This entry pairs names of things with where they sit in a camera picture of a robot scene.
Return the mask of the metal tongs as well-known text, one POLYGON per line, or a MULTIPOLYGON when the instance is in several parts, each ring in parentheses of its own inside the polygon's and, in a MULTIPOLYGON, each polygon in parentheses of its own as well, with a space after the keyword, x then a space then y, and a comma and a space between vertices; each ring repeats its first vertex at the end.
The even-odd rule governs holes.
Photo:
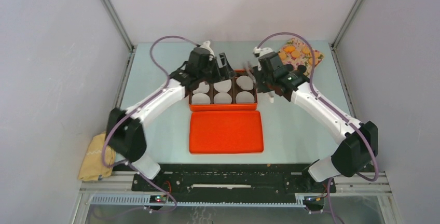
MULTIPOLYGON (((244 69, 246 71, 246 74, 250 77, 250 79, 253 82, 254 88, 257 89, 257 81, 255 76, 253 75, 253 71, 252 71, 252 65, 249 61, 246 61, 245 63, 243 63, 244 69)), ((269 99, 270 103, 274 103, 274 94, 272 92, 267 92, 265 93, 266 97, 269 99)))

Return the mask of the black sandwich cookie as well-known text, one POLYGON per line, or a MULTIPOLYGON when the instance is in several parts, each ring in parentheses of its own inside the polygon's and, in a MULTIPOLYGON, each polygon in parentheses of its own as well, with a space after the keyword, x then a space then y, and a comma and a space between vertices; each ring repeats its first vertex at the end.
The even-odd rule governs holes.
POLYGON ((288 71, 293 71, 293 70, 294 70, 294 67, 293 67, 293 65, 291 65, 291 64, 285 64, 285 68, 286 68, 288 71))
POLYGON ((299 65, 297 68, 301 73, 305 73, 307 71, 306 66, 304 65, 299 65))

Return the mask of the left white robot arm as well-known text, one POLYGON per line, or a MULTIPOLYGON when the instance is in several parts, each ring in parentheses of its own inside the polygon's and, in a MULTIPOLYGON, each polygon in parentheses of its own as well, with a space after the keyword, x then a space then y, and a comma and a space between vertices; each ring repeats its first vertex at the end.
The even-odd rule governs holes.
POLYGON ((235 75, 224 53, 215 55, 208 42, 196 46, 188 60, 169 74, 158 90, 126 109, 111 110, 104 148, 123 156, 125 164, 145 177, 144 185, 151 191, 160 190, 164 177, 159 173, 160 165, 146 151, 145 127, 202 82, 214 84, 231 80, 235 75))

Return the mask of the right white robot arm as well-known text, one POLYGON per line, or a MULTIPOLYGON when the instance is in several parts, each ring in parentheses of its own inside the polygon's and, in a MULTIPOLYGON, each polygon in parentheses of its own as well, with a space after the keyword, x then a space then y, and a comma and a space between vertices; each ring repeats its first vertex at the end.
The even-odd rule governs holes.
POLYGON ((325 126, 338 145, 332 155, 306 168, 301 181, 305 190, 315 192, 331 177, 351 177, 370 162, 377 164, 378 128, 374 123, 360 122, 316 92, 303 65, 294 69, 283 64, 279 54, 270 48, 255 48, 253 53, 258 64, 250 74, 257 91, 274 92, 298 105, 325 126))

